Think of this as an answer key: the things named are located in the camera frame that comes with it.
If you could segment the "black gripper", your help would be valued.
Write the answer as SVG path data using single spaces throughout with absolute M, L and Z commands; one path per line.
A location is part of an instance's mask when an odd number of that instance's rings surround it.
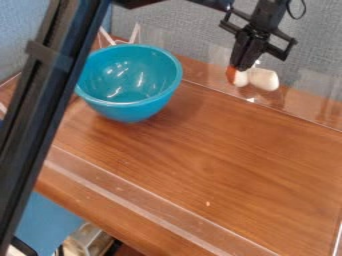
M 234 7 L 228 8 L 219 26 L 235 35 L 230 65 L 236 70 L 250 69 L 263 53 L 268 53 L 282 61 L 287 59 L 296 39 L 278 28 L 286 11 L 287 7 L 256 7 L 252 14 L 248 15 Z M 236 15 L 247 21 L 244 27 L 238 27 L 230 22 L 231 15 Z M 284 50 L 270 43 L 271 36 L 276 36 L 287 42 Z

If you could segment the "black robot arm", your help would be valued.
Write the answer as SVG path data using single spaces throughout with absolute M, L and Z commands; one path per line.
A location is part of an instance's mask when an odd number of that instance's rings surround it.
M 291 0 L 258 0 L 252 14 L 227 6 L 220 28 L 235 36 L 230 65 L 239 71 L 250 69 L 259 57 L 268 53 L 284 61 L 296 39 L 279 30 L 279 24 L 288 13 Z

